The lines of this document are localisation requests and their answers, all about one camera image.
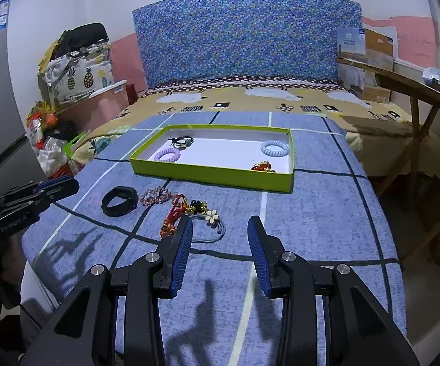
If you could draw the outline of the pineapple print fabric bag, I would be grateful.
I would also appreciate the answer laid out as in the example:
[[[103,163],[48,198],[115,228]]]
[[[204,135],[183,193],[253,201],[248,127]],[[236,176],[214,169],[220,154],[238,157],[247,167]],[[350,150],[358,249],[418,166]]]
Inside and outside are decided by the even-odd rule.
[[[39,63],[38,76],[47,86],[49,103],[55,110],[77,102],[115,83],[111,45],[100,42],[54,59],[49,48]]]

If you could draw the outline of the cardboard bedding box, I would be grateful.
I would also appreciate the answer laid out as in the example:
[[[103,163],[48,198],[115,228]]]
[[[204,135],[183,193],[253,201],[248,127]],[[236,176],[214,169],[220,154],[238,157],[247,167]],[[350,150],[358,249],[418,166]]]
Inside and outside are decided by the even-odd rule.
[[[356,27],[337,28],[337,56],[392,71],[394,67],[394,41],[370,29]],[[339,64],[338,82],[358,98],[371,102],[388,103],[391,90],[377,84],[372,71]]]

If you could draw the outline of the blue floral headboard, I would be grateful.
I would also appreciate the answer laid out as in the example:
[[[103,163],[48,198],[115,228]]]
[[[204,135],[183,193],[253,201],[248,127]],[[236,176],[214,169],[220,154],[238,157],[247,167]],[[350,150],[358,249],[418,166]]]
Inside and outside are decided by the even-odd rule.
[[[233,76],[337,77],[337,29],[351,0],[162,0],[133,11],[147,84]]]

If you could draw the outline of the black wristband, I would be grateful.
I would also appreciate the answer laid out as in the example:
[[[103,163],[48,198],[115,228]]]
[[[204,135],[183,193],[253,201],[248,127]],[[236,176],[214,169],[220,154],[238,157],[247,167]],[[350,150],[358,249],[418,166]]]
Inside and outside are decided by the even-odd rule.
[[[122,217],[136,209],[138,194],[135,189],[117,186],[111,189],[101,201],[101,209],[106,216]]]

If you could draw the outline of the blue checked bed cover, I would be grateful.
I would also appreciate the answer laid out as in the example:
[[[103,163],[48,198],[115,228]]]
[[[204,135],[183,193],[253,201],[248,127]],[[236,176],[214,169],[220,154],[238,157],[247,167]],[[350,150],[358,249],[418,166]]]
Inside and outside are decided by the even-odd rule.
[[[129,155],[169,125],[285,127],[294,138],[290,193],[258,192],[143,177]],[[272,365],[281,301],[271,301],[255,278],[247,222],[259,216],[266,231],[310,262],[350,264],[400,329],[405,291],[391,229],[371,183],[342,130],[326,117],[287,113],[180,113],[150,117],[107,147],[78,174],[79,191],[50,206],[22,238],[24,255],[43,285],[62,300],[93,265],[131,264],[153,251],[170,207],[138,206],[123,217],[100,207],[116,186],[139,193],[163,186],[200,199],[219,212],[224,237],[194,224],[195,243],[183,286],[160,303],[164,352],[170,365]]]

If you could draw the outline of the red knot tassel charm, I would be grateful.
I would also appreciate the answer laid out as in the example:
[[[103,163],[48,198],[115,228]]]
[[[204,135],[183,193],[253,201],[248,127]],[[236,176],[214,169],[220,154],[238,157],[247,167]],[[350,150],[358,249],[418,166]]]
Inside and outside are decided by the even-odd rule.
[[[172,198],[172,207],[168,215],[165,217],[161,229],[161,238],[172,236],[176,232],[176,222],[185,214],[188,213],[189,202],[184,194],[176,194]]]

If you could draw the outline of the wooden folding table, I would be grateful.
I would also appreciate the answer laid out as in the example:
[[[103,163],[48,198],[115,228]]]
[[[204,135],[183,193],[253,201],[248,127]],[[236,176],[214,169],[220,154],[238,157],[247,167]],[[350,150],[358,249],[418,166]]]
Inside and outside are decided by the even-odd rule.
[[[415,194],[417,191],[416,180],[419,171],[420,146],[423,140],[428,137],[430,127],[438,111],[440,111],[440,91],[394,71],[383,70],[352,59],[337,57],[336,62],[372,71],[375,73],[378,85],[409,97],[412,141],[406,146],[385,180],[377,185],[377,195],[382,195],[406,166],[410,167],[409,193]]]

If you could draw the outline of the green shallow tray box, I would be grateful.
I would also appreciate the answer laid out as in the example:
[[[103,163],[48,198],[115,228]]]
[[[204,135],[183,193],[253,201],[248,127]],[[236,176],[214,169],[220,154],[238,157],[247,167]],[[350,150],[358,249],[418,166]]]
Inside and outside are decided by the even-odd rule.
[[[170,125],[135,149],[130,162],[146,176],[288,193],[294,138],[278,127]]]

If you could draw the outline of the pink storage box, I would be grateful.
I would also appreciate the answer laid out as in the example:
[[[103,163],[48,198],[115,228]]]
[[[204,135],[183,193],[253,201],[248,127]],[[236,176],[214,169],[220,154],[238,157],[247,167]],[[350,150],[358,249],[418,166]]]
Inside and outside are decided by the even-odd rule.
[[[71,121],[78,132],[92,131],[118,117],[129,106],[127,81],[122,80],[91,93],[57,113],[61,121]]]

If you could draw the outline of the black bag on top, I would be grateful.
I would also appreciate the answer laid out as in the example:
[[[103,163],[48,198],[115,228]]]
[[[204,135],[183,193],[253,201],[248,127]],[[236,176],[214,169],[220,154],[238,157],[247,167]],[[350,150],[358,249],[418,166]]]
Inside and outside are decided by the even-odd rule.
[[[108,41],[108,34],[101,23],[89,23],[65,30],[57,41],[51,58],[57,59],[70,52],[79,51],[101,41]]]

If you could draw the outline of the beige patterned bed sheet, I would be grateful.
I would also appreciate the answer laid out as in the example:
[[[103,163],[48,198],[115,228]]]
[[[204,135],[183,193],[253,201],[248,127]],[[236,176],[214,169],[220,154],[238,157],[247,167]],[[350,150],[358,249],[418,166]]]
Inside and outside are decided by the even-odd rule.
[[[98,154],[98,141],[114,141],[147,118],[163,121],[187,113],[279,113],[333,120],[365,172],[385,176],[413,140],[411,116],[392,102],[364,101],[328,80],[233,77],[172,82],[150,89],[78,142],[71,159],[85,165]]]

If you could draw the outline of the colourful clutter pile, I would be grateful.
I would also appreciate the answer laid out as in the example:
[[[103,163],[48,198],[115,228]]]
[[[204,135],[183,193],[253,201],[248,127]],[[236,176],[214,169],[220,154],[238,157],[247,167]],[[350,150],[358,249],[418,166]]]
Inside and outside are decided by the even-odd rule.
[[[61,120],[44,101],[38,101],[26,117],[32,148],[47,178],[74,176],[82,168],[72,160],[86,132],[78,133],[72,121]]]

